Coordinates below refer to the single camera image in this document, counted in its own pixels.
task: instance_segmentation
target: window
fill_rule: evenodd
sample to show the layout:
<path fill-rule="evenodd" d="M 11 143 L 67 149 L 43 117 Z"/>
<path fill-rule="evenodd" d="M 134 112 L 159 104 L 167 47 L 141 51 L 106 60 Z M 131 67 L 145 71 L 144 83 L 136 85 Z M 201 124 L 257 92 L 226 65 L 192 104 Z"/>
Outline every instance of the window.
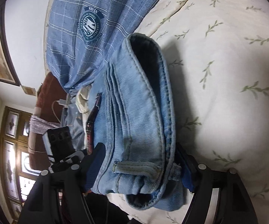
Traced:
<path fill-rule="evenodd" d="M 26 201 L 28 194 L 30 193 L 34 184 L 35 180 L 27 179 L 20 176 L 21 196 L 23 201 Z"/>
<path fill-rule="evenodd" d="M 1 179 L 6 201 L 14 220 L 18 220 L 41 171 L 30 167 L 28 153 L 29 120 L 31 114 L 5 107 L 1 126 Z"/>
<path fill-rule="evenodd" d="M 35 176 L 39 176 L 41 171 L 33 170 L 30 167 L 29 153 L 21 152 L 21 169 L 24 173 L 29 173 Z"/>

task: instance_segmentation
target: folded jeans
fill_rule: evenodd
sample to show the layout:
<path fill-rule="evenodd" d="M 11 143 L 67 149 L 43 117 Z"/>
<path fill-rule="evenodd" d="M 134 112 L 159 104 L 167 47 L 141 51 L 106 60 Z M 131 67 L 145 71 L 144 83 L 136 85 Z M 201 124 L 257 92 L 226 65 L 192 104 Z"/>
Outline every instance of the folded jeans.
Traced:
<path fill-rule="evenodd" d="M 107 152 L 92 191 L 125 194 L 138 210 L 179 209 L 184 198 L 181 167 L 174 163 L 173 99 L 168 68 L 156 42 L 137 33 L 126 37 L 94 81 L 89 108 L 97 94 L 101 106 L 94 146 L 102 142 Z"/>

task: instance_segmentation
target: white fabric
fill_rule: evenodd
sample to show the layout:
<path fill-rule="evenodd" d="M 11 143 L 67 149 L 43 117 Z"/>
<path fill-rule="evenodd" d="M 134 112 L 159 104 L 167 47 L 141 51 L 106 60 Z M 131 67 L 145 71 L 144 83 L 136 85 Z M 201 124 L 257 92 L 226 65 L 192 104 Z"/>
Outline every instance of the white fabric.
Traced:
<path fill-rule="evenodd" d="M 91 85 L 88 85 L 86 87 L 82 87 L 77 92 L 77 96 L 75 99 L 75 105 L 77 106 L 78 111 L 82 114 L 83 128 L 84 128 L 84 133 L 85 133 L 84 149 L 86 149 L 88 146 L 86 125 L 87 125 L 87 119 L 90 115 L 90 109 L 88 106 L 90 89 L 91 89 Z"/>
<path fill-rule="evenodd" d="M 168 62 L 177 141 L 213 170 L 236 168 L 259 223 L 269 224 L 267 0 L 160 0 L 136 32 Z M 138 212 L 118 194 L 109 198 L 143 223 L 181 223 L 190 203 Z"/>
<path fill-rule="evenodd" d="M 32 115 L 30 118 L 30 131 L 36 134 L 43 135 L 49 129 L 59 128 L 59 123 L 48 122 L 39 118 L 36 115 Z"/>

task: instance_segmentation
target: blue plaid shirt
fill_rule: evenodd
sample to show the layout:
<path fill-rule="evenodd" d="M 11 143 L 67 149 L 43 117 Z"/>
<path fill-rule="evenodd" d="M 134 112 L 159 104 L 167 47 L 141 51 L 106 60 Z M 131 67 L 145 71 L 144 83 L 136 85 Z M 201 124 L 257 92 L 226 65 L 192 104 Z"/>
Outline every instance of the blue plaid shirt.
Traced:
<path fill-rule="evenodd" d="M 54 0 L 46 59 L 72 95 L 94 81 L 159 0 Z"/>

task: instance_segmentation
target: embroidered logo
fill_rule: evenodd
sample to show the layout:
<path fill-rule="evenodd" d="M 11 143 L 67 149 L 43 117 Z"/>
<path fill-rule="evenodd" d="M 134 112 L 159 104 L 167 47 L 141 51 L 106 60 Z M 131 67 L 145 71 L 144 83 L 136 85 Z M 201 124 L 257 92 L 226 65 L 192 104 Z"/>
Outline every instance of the embroidered logo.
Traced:
<path fill-rule="evenodd" d="M 85 7 L 85 13 L 79 21 L 79 29 L 86 40 L 86 44 L 91 44 L 102 36 L 100 20 L 103 18 L 104 16 L 99 10 L 93 7 Z"/>

